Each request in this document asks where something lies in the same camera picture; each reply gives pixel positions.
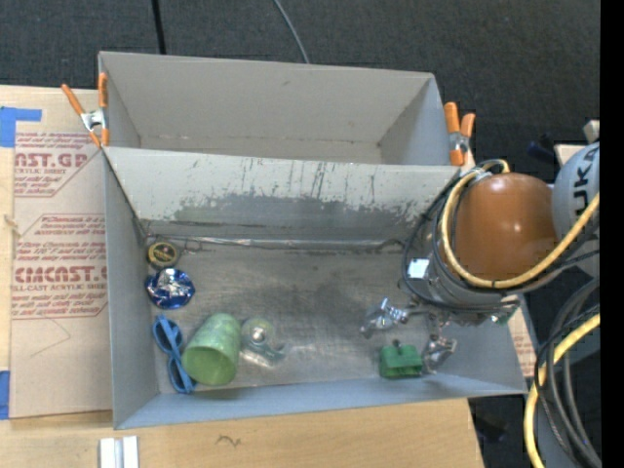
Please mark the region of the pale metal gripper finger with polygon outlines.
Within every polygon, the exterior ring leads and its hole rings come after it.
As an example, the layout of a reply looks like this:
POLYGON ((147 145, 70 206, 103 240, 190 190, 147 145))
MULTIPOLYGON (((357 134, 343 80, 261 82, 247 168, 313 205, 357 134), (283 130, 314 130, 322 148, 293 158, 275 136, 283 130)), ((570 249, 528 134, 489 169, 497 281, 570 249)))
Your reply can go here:
POLYGON ((422 352, 423 366, 427 373, 436 373, 456 350, 457 340, 443 336, 444 326, 445 324, 437 320, 428 321, 428 339, 422 352))
POLYGON ((388 331, 409 320, 409 312, 393 305, 388 297, 370 306, 360 325, 360 334, 370 338, 376 331, 388 331))

